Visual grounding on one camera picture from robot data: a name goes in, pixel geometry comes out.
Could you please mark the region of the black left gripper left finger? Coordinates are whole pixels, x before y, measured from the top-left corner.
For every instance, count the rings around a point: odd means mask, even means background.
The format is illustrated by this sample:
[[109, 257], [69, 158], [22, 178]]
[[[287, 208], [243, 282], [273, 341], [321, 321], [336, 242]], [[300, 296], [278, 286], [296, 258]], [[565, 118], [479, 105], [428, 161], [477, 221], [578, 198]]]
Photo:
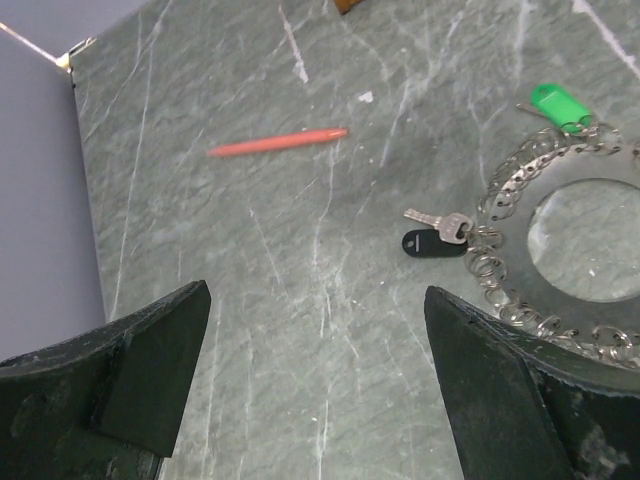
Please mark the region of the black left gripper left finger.
[[191, 282], [1, 363], [4, 479], [155, 479], [172, 456], [211, 295]]

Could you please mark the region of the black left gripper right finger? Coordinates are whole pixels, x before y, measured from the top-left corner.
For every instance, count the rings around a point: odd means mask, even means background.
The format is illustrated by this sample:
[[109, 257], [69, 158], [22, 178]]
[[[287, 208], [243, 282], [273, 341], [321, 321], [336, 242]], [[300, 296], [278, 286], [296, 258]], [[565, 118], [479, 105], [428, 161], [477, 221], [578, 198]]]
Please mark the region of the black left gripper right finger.
[[636, 479], [639, 374], [496, 321], [431, 286], [429, 343], [467, 479]]

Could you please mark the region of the grey keyring disc with rings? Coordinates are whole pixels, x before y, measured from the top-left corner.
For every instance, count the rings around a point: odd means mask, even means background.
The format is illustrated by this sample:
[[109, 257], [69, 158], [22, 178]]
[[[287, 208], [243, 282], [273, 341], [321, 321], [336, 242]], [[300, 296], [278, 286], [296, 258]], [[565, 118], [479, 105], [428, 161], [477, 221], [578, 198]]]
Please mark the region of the grey keyring disc with rings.
[[466, 267], [499, 317], [639, 364], [639, 147], [604, 127], [532, 135], [478, 205]]

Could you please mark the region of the black key tag on disc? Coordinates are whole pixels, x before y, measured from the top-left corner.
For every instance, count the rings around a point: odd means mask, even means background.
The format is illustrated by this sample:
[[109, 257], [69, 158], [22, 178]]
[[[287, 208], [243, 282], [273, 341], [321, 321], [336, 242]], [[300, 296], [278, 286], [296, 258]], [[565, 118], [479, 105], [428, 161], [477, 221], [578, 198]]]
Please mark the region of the black key tag on disc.
[[440, 239], [433, 229], [419, 229], [407, 232], [401, 241], [403, 251], [413, 258], [455, 258], [463, 256], [467, 243], [452, 244]]

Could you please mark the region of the silver key on disc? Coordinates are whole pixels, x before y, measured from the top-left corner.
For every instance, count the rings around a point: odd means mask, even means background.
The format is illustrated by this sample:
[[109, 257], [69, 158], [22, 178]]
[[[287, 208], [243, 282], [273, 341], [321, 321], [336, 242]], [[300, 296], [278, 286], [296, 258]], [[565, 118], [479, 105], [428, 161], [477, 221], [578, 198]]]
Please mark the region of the silver key on disc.
[[437, 216], [421, 213], [415, 209], [407, 209], [403, 212], [403, 216], [432, 227], [438, 232], [442, 241], [451, 244], [463, 244], [474, 226], [474, 222], [469, 217], [456, 212]]

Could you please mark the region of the green key tag on disc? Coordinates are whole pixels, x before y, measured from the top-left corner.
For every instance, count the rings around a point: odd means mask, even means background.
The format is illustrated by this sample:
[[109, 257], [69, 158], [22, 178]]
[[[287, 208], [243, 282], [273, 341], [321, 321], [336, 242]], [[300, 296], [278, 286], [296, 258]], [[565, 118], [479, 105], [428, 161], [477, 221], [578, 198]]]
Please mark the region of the green key tag on disc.
[[578, 134], [591, 126], [590, 110], [558, 84], [536, 86], [530, 101], [552, 124], [565, 132]]

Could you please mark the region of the red pen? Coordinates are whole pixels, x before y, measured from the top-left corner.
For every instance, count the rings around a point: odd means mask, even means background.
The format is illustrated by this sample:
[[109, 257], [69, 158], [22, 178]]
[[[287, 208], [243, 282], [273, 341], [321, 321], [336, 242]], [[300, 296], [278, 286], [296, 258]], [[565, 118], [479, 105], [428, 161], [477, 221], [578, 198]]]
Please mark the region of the red pen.
[[328, 128], [306, 130], [291, 134], [247, 140], [240, 143], [217, 146], [209, 150], [206, 155], [214, 157], [247, 155], [302, 146], [321, 144], [338, 140], [347, 136], [346, 128]]

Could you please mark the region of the wooden shelf rack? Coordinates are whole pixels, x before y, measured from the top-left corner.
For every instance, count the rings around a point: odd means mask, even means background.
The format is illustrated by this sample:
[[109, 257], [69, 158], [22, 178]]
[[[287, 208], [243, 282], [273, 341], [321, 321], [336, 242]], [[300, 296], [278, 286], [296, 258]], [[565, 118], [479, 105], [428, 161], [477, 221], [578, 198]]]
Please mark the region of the wooden shelf rack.
[[338, 9], [341, 15], [347, 14], [351, 11], [356, 5], [361, 3], [363, 0], [334, 0], [334, 4]]

